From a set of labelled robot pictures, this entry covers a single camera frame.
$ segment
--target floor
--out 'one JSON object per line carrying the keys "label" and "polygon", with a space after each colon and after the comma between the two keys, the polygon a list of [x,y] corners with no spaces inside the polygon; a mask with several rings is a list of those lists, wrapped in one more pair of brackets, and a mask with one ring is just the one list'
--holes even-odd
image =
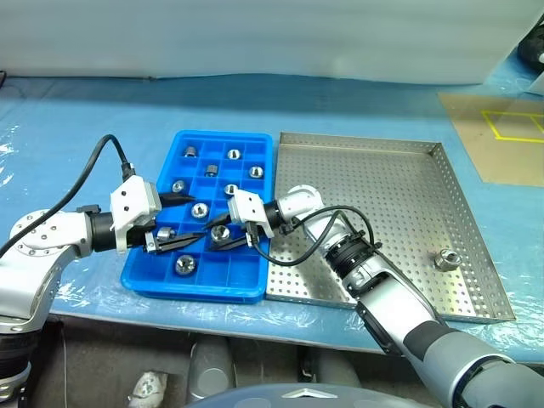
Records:
{"label": "floor", "polygon": [[[67,406],[127,405],[143,371],[169,375],[163,408],[184,406],[190,350],[196,335],[149,327],[62,318],[66,342]],[[47,327],[36,372],[42,375],[30,395],[30,408],[64,406],[64,355],[59,323]],[[231,338],[239,387],[260,383],[295,383],[298,353],[294,344]],[[379,354],[348,353],[364,387],[440,405],[404,360]]]}

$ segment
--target table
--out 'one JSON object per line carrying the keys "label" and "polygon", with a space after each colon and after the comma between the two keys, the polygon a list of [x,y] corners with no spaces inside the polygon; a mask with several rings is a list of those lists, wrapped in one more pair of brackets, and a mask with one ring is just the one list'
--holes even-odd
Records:
{"label": "table", "polygon": [[[72,185],[96,141],[113,133],[138,174],[158,176],[180,129],[280,131],[439,141],[518,316],[495,325],[450,325],[521,361],[544,360],[544,190],[482,183],[437,92],[520,96],[532,76],[510,59],[483,85],[434,87],[300,76],[170,80],[8,78],[0,89],[0,230],[51,206]],[[537,99],[524,94],[524,98]],[[68,209],[109,207],[121,183],[105,149]],[[150,299],[124,289],[125,256],[94,254],[69,265],[53,313],[233,336],[378,351],[350,310],[263,301],[255,305]]]}

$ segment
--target cardboard sheet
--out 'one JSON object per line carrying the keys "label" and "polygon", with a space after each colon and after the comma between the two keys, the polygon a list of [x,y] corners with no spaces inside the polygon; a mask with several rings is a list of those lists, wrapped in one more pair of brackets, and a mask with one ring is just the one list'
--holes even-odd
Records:
{"label": "cardboard sheet", "polygon": [[544,100],[439,97],[482,180],[544,187]]}

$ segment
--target stainless steel tray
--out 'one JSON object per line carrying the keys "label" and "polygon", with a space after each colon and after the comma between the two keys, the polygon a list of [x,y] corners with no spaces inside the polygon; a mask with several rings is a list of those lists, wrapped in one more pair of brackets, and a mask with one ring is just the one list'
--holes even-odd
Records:
{"label": "stainless steel tray", "polygon": [[[383,243],[382,252],[444,317],[515,320],[442,144],[283,133],[275,195],[298,184],[313,185],[326,205],[360,208]],[[363,228],[357,218],[350,219]],[[302,231],[296,231],[276,236],[270,254],[294,259],[308,246]],[[434,254],[442,248],[462,255],[459,269],[441,272],[434,267]],[[354,307],[319,255],[292,268],[271,263],[267,298]]]}

